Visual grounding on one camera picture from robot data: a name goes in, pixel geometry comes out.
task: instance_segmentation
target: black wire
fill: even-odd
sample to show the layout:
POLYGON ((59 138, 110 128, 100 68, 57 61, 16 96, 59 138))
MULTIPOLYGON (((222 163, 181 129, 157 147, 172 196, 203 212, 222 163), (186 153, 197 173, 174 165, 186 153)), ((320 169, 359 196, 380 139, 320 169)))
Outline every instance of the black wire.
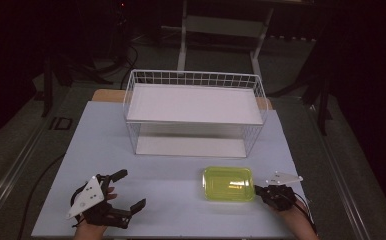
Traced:
POLYGON ((137 62, 137 59, 139 57, 139 52, 137 51, 137 49, 135 47, 131 46, 131 45, 129 47, 134 50, 134 53, 136 55, 135 55, 135 58, 134 58, 133 62, 131 62, 131 60, 129 58, 127 58, 127 62, 128 62, 128 64, 130 64, 130 67, 127 69, 127 72, 124 74, 124 76, 121 79, 121 84, 119 86, 120 90, 122 90, 122 85, 124 84, 125 79, 127 78, 128 74, 131 72, 131 70, 136 68, 136 62, 137 62))
POLYGON ((295 202, 292 202, 292 200, 290 200, 287 196, 283 195, 283 194, 280 194, 280 193, 277 193, 278 195, 282 196, 283 198, 285 198, 287 201, 289 201, 291 204, 293 204, 296 208, 298 208, 306 217, 309 217, 309 213, 308 212, 305 212, 305 210, 303 210, 303 208, 301 208, 299 205, 297 205, 295 202))
POLYGON ((103 75, 110 72, 115 72, 118 69, 122 68, 123 66, 124 66, 124 60, 121 57, 118 57, 112 65, 103 67, 100 69, 91 69, 91 71, 96 74, 103 75))
POLYGON ((309 205, 308 205, 307 201, 305 201, 305 199, 303 199, 303 197, 302 197, 301 195, 299 195, 299 194, 297 194, 297 193, 295 193, 295 195, 296 195, 297 197, 299 197, 300 200, 302 200, 302 202, 305 204, 306 209, 308 209, 308 216, 311 217, 311 211, 309 211, 309 205))
POLYGON ((18 234, 18 238, 17 240, 20 240, 22 238, 22 233, 24 232, 24 226, 25 226, 25 220, 27 218, 27 213, 28 213, 28 207, 30 206, 30 202, 31 202, 31 199, 34 195, 34 191, 38 185, 38 183, 40 182, 40 180, 43 178, 43 176, 46 174, 47 171, 49 171, 49 169, 54 165, 56 164, 57 162, 59 162, 59 160, 61 160, 63 157, 65 156, 65 153, 60 155, 58 158, 56 158, 55 160, 53 160, 53 162, 51 162, 49 164, 49 166, 47 166, 47 168, 43 171, 43 173, 41 173, 40 177, 37 179, 37 181, 34 183, 34 186, 33 188, 31 189, 31 192, 30 192, 30 195, 28 197, 28 200, 25 204, 25 210, 24 210, 24 215, 22 216, 22 221, 21 221, 21 226, 19 227, 19 234, 18 234))
POLYGON ((74 227, 80 226, 80 224, 81 224, 84 220, 85 220, 85 218, 79 220, 79 221, 77 222, 77 224, 72 225, 72 227, 74 228, 74 227))

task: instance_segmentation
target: human hand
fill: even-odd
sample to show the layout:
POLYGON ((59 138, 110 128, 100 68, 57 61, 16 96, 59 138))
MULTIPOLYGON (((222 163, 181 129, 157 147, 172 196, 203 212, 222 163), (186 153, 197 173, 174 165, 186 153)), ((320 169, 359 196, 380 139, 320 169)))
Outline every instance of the human hand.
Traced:
MULTIPOLYGON (((107 200, 112 200, 117 197, 117 194, 112 193, 115 190, 114 187, 108 188, 108 194, 106 196, 107 200)), ((97 226, 87 223, 84 221, 83 216, 77 225, 77 230, 75 231, 74 240, 99 240, 102 239, 103 234, 105 233, 108 226, 97 226)))
POLYGON ((317 240, 319 239, 314 231, 311 223, 308 221, 308 216, 305 214, 308 212, 305 204, 296 199, 295 206, 285 211, 274 210, 286 223, 290 231, 299 240, 317 240))

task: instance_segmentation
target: white tabletop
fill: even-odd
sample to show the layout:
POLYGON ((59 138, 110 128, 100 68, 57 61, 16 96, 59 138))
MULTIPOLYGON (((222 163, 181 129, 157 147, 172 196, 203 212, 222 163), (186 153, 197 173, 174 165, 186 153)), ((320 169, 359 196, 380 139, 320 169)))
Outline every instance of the white tabletop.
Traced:
MULTIPOLYGON (((121 169, 128 176, 111 184, 114 208, 129 209, 146 198, 128 229, 108 228, 115 238, 289 238, 283 222, 259 197, 251 202, 205 199, 202 173, 208 166, 252 170, 254 184, 266 186, 274 171, 297 174, 276 111, 247 158, 220 159, 134 155, 122 104, 89 102, 32 232, 36 237, 71 237, 75 219, 66 220, 74 191, 96 174, 121 169)), ((291 185, 304 196, 300 183, 291 185)))

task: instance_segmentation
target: translucent container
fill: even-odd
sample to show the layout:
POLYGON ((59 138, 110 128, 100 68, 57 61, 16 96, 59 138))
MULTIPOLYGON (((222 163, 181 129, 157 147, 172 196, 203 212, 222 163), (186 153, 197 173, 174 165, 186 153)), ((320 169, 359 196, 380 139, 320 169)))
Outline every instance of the translucent container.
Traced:
POLYGON ((205 197, 211 201, 248 202, 255 197, 252 171, 240 167, 207 167, 203 172, 205 197))

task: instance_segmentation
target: wire rack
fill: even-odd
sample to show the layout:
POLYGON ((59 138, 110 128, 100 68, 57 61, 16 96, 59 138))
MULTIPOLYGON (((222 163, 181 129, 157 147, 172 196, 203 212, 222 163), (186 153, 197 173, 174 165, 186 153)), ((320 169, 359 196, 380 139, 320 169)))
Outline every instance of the wire rack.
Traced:
MULTIPOLYGON (((263 123, 265 123, 267 117, 268 102, 266 101, 261 78, 258 75, 223 72, 133 70, 130 73, 126 88, 123 112, 134 152, 136 152, 137 149, 137 143, 139 140, 142 123, 130 122, 127 120, 127 118, 130 111, 133 92, 136 84, 138 83, 252 89, 263 123)), ((263 125, 246 125, 241 127, 246 155, 248 155, 252 150, 252 147, 257 137, 259 136, 262 126, 263 125)))

